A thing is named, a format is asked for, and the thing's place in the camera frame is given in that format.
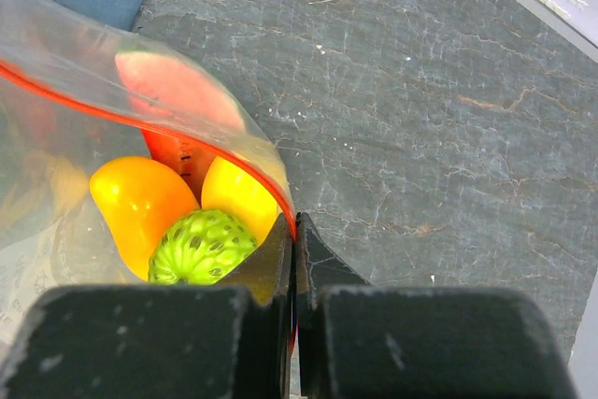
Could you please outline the yellow lemon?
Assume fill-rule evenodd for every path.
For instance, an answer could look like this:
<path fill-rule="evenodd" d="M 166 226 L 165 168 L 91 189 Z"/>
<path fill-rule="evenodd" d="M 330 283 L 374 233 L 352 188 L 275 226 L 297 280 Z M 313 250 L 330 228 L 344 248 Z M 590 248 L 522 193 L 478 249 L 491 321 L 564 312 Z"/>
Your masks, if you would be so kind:
<path fill-rule="evenodd" d="M 279 214 L 277 201 L 257 179 L 221 157 L 216 157 L 206 172 L 201 206 L 237 218 L 249 227 L 258 245 L 265 241 Z"/>

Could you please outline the green custard apple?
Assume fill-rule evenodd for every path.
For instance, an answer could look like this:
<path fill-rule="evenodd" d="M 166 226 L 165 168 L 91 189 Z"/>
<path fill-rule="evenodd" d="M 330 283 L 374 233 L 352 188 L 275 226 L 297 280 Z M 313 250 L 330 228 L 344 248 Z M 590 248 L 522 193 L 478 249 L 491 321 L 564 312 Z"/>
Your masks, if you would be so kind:
<path fill-rule="evenodd" d="M 178 219 L 149 257 L 148 281 L 214 284 L 258 248 L 249 228 L 218 209 L 197 209 Z"/>

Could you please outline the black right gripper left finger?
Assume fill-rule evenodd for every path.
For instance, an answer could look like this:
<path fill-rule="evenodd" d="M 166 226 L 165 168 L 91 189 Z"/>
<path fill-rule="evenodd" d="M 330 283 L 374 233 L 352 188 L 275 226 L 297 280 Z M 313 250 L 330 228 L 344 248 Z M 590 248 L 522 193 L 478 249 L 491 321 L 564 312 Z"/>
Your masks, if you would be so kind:
<path fill-rule="evenodd" d="M 68 286 L 26 314 L 1 367 L 5 398 L 285 398 L 292 237 L 209 285 Z"/>

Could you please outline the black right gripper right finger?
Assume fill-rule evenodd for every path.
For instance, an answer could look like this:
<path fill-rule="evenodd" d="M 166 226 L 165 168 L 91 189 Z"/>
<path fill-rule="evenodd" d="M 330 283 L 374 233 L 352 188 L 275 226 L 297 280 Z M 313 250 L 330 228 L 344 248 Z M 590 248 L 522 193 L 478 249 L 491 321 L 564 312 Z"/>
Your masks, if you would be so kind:
<path fill-rule="evenodd" d="M 297 217 L 301 393 L 309 398 L 573 398 L 548 321 L 506 288 L 369 284 Z"/>

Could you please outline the clear zip bag red zipper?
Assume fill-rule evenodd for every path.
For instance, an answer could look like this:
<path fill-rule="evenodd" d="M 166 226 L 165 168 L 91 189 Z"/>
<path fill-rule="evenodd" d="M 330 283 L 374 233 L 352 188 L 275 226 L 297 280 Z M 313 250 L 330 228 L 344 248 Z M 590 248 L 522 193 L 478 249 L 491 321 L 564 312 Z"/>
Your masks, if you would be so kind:
<path fill-rule="evenodd" d="M 246 130 L 135 111 L 128 100 L 133 92 L 122 85 L 115 65 L 117 53 L 126 50 L 174 56 L 199 68 L 236 101 Z M 295 210 L 277 148 L 203 67 L 163 43 L 51 0 L 1 0 L 2 351 L 48 290 L 164 285 L 125 266 L 89 189 L 93 173 L 109 161 L 152 159 L 144 130 L 193 143 L 253 176 L 275 198 L 277 219 L 287 221 L 295 238 Z"/>

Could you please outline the red watermelon slice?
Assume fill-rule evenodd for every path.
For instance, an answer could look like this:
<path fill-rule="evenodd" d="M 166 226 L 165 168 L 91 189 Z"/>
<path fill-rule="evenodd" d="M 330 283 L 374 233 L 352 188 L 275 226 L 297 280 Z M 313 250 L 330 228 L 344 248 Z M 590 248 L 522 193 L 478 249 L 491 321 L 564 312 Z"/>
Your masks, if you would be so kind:
<path fill-rule="evenodd" d="M 117 53 L 115 65 L 122 85 L 133 94 L 131 107 L 142 114 L 179 122 L 210 121 L 225 131 L 242 133 L 244 119 L 232 96 L 199 68 L 174 56 L 143 50 Z M 215 155 L 193 143 L 149 130 L 142 132 L 152 159 L 175 170 L 196 196 Z"/>

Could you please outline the orange mango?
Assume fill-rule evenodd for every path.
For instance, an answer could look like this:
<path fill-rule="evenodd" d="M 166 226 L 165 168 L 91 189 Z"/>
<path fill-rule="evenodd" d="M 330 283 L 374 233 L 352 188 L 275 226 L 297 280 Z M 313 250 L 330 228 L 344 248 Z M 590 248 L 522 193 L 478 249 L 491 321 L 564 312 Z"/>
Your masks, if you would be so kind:
<path fill-rule="evenodd" d="M 89 189 L 122 261 L 143 280 L 164 232 L 199 207 L 176 171 L 141 156 L 103 164 L 91 176 Z"/>

